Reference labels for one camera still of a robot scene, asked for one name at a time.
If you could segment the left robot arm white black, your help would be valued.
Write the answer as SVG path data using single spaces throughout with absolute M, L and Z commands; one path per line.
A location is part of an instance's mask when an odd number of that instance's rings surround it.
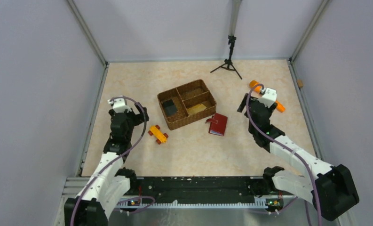
M 93 175 L 74 198 L 64 204 L 66 226 L 106 226 L 121 197 L 131 188 L 131 177 L 120 174 L 120 168 L 133 145 L 131 138 L 136 126 L 146 125 L 149 120 L 146 107 L 135 104 L 136 114 L 126 108 L 111 116 L 110 136 Z

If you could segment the gold striped credit card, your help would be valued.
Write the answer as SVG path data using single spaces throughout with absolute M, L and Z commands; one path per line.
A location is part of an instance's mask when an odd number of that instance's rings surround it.
M 198 104 L 198 105 L 187 108 L 187 112 L 189 115 L 194 115 L 205 109 L 206 109 L 206 106 L 204 104 Z

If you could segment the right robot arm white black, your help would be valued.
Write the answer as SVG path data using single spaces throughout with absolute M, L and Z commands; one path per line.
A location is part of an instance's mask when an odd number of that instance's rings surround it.
M 248 132 L 255 143 L 301 173 L 298 176 L 279 166 L 266 168 L 263 174 L 266 185 L 303 199 L 322 218 L 334 221 L 360 202 L 350 170 L 343 164 L 331 165 L 299 147 L 271 124 L 274 109 L 275 105 L 267 107 L 248 93 L 237 109 L 249 119 Z

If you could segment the red leather card holder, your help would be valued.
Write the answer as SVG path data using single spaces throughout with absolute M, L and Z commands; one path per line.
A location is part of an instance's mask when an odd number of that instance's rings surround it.
M 215 113 L 211 118 L 206 120 L 209 123 L 209 134 L 224 136 L 227 127 L 228 117 L 219 113 Z

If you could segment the dark grey credit card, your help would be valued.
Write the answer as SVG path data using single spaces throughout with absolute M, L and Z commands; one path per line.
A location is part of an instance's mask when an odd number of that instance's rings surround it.
M 167 108 L 173 108 L 173 107 L 175 107 L 175 104 L 174 104 L 174 102 L 173 102 L 172 99 L 169 99 L 167 101 L 164 101 L 162 103 L 162 106 L 163 106 L 164 109 L 167 109 Z
M 173 108 L 167 108 L 167 109 L 164 109 L 164 111 L 165 111 L 166 116 L 169 117 L 169 116 L 172 116 L 172 115 L 176 114 L 176 113 L 178 112 L 178 109 L 177 109 L 177 107 L 175 106 L 175 107 L 173 107 Z

